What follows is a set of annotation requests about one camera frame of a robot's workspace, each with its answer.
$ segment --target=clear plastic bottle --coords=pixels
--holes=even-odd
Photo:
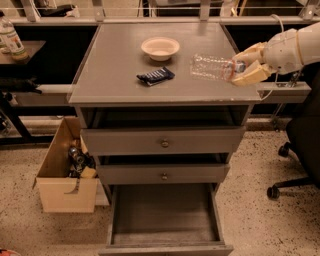
[[[231,81],[236,74],[244,72],[243,61],[219,58],[206,54],[195,54],[191,60],[190,73],[201,79]]]

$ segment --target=plastic bottle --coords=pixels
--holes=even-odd
[[[195,54],[191,60],[190,73],[196,78],[229,82],[245,69],[246,64],[243,61]]]
[[[4,42],[4,39],[2,38],[2,36],[0,36],[0,49],[2,51],[2,49],[7,48],[6,43]]]
[[[0,10],[0,36],[11,52],[11,56],[16,61],[25,60],[29,57],[13,24],[4,17]]]

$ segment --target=small bowl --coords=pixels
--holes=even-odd
[[[145,40],[141,49],[153,60],[166,61],[179,51],[180,44],[171,38],[153,37]]]

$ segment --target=black chair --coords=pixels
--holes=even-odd
[[[320,188],[320,68],[313,65],[306,72],[311,87],[306,100],[286,126],[289,142],[279,149],[279,155],[287,157],[292,150],[301,162],[307,177],[277,182],[267,190],[270,199],[278,199],[279,188],[312,185]]]

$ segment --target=drawer handle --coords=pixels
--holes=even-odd
[[[162,173],[161,179],[162,180],[167,180],[168,179],[168,175],[166,173]]]
[[[163,140],[161,141],[161,146],[162,146],[163,148],[169,147],[169,141],[168,141],[167,139],[163,139]]]

